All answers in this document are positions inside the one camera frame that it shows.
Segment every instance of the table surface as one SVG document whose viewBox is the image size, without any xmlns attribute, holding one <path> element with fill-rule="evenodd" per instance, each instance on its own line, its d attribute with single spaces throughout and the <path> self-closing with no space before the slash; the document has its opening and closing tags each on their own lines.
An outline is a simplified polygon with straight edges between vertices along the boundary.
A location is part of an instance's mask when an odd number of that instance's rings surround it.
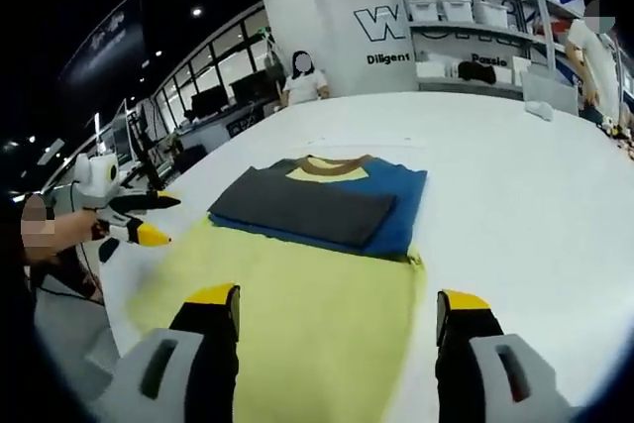
<svg viewBox="0 0 634 423">
<path fill-rule="evenodd" d="M 249 166 L 314 154 L 371 154 L 429 171 L 414 239 L 428 285 L 386 421 L 437 421 L 436 293 L 488 301 L 557 372 L 572 405 L 596 393 L 634 323 L 634 163 L 591 123 L 523 103 L 419 92 L 287 108 L 207 156 L 145 217 L 176 240 Z M 126 302 L 167 253 L 122 244 L 101 279 L 122 354 L 140 335 Z"/>
</svg>

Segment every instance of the blue t-shirt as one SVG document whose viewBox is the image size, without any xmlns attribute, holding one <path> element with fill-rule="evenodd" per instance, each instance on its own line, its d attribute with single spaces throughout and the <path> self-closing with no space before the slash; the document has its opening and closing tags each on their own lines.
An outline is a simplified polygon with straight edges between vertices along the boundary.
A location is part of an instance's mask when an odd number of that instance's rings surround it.
<svg viewBox="0 0 634 423">
<path fill-rule="evenodd" d="M 420 198 L 427 171 L 412 171 L 403 165 L 394 165 L 382 159 L 369 158 L 363 162 L 365 178 L 328 182 L 325 185 L 364 194 L 394 195 L 394 204 L 385 220 L 362 248 L 354 248 L 325 240 L 318 240 L 267 227 L 229 220 L 210 215 L 219 226 L 266 235 L 287 242 L 301 243 L 337 252 L 354 253 L 370 257 L 401 258 L 407 256 Z"/>
</svg>

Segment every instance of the brown collar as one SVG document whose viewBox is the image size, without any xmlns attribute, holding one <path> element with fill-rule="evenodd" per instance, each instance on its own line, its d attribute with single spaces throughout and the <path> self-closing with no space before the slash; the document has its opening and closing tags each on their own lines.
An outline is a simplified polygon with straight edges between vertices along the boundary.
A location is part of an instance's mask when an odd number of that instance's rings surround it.
<svg viewBox="0 0 634 423">
<path fill-rule="evenodd" d="M 323 175 L 323 176 L 337 176 L 337 175 L 345 175 L 346 173 L 350 173 L 354 170 L 357 170 L 359 167 L 364 165 L 364 161 L 367 159 L 371 159 L 371 156 L 365 155 L 358 159 L 322 159 L 323 162 L 330 163 L 332 165 L 338 165 L 338 167 L 320 167 L 310 162 L 310 158 L 313 156 L 307 156 L 302 159 L 298 159 L 296 161 L 297 165 L 306 173 L 310 173 L 312 175 Z"/>
</svg>

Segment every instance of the logo w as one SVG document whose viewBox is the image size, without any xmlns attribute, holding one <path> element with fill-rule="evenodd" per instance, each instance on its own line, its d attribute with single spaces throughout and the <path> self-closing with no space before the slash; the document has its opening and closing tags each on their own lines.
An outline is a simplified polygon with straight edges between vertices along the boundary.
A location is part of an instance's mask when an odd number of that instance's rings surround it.
<svg viewBox="0 0 634 423">
<path fill-rule="evenodd" d="M 398 5 L 392 11 L 387 5 L 356 10 L 355 17 L 371 42 L 385 42 L 387 33 L 395 40 L 406 39 L 403 26 L 398 22 Z"/>
</svg>

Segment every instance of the white shirt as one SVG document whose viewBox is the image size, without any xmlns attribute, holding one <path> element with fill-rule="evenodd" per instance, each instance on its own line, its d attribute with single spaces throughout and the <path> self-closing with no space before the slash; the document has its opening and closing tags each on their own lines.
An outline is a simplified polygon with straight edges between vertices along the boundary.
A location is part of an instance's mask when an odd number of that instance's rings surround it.
<svg viewBox="0 0 634 423">
<path fill-rule="evenodd" d="M 583 20 L 573 21 L 568 33 L 568 41 L 583 53 L 583 62 L 587 66 L 590 80 L 598 92 L 598 109 L 615 122 L 619 121 L 621 101 L 618 97 L 618 79 L 616 63 L 610 48 L 605 46 L 595 32 L 587 27 Z"/>
<path fill-rule="evenodd" d="M 317 90 L 324 86 L 328 86 L 326 76 L 318 69 L 310 74 L 301 74 L 297 79 L 288 76 L 284 86 L 284 91 L 288 91 L 288 105 L 315 101 L 319 98 Z"/>
</svg>

